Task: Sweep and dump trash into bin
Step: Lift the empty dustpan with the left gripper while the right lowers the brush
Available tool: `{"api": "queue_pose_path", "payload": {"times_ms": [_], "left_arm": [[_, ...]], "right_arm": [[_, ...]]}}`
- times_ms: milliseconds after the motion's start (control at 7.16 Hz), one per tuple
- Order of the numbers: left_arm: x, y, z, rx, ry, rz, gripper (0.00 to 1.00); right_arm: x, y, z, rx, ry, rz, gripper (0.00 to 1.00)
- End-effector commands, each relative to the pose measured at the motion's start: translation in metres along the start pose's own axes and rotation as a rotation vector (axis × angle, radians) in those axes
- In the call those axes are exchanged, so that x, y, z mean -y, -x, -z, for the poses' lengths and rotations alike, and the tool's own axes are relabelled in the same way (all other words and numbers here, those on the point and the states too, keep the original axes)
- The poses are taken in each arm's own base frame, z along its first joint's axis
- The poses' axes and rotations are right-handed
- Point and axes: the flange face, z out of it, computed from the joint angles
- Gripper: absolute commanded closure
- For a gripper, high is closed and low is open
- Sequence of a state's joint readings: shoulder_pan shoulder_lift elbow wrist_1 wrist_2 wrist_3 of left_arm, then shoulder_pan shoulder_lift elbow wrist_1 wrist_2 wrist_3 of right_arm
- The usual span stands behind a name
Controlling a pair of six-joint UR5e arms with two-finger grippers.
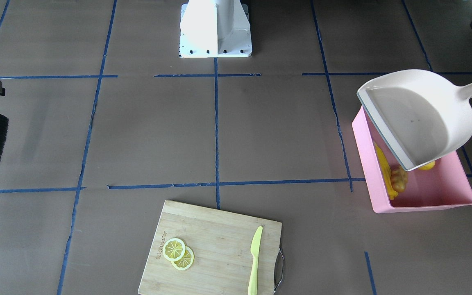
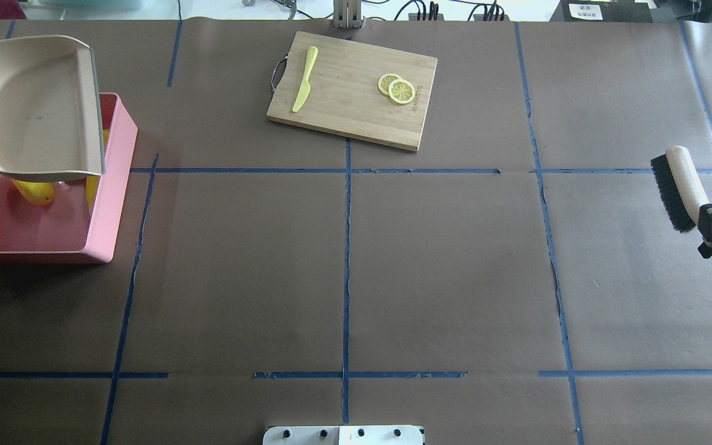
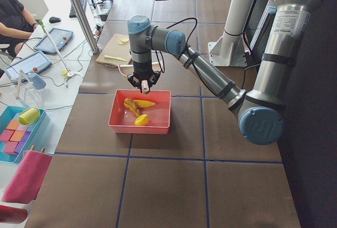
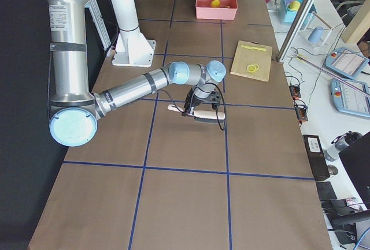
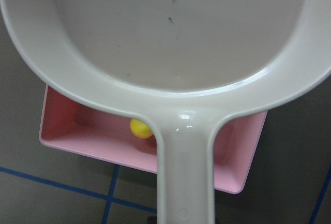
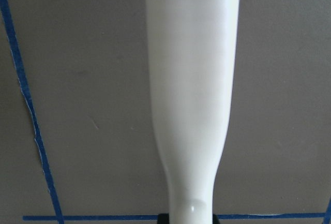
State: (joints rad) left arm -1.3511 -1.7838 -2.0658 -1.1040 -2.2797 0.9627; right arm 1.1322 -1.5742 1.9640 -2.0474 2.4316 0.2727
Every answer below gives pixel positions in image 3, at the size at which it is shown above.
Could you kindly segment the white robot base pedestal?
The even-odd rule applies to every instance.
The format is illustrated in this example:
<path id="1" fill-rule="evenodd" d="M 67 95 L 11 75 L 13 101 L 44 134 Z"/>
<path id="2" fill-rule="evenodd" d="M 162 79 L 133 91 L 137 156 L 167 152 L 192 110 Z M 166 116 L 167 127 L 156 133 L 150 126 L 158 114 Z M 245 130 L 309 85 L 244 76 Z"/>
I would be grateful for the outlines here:
<path id="1" fill-rule="evenodd" d="M 223 35 L 209 42 L 210 62 L 214 66 L 247 66 L 243 33 L 254 0 L 231 0 Z"/>

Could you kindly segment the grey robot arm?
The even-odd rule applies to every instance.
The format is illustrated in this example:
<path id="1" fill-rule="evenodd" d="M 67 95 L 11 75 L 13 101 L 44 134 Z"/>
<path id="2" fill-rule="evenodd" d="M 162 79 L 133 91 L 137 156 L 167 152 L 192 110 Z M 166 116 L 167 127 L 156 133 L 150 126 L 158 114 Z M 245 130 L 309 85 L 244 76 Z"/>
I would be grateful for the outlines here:
<path id="1" fill-rule="evenodd" d="M 296 64 L 305 28 L 323 0 L 269 0 L 266 11 L 275 15 L 260 68 L 251 91 L 239 88 L 219 71 L 231 66 L 254 0 L 231 0 L 223 35 L 209 46 L 210 61 L 187 43 L 184 33 L 152 25 L 144 15 L 127 22 L 133 73 L 128 81 L 142 93 L 149 93 L 160 77 L 152 68 L 152 51 L 173 55 L 236 116 L 243 137 L 267 145 L 284 131 L 281 111 L 284 92 Z"/>

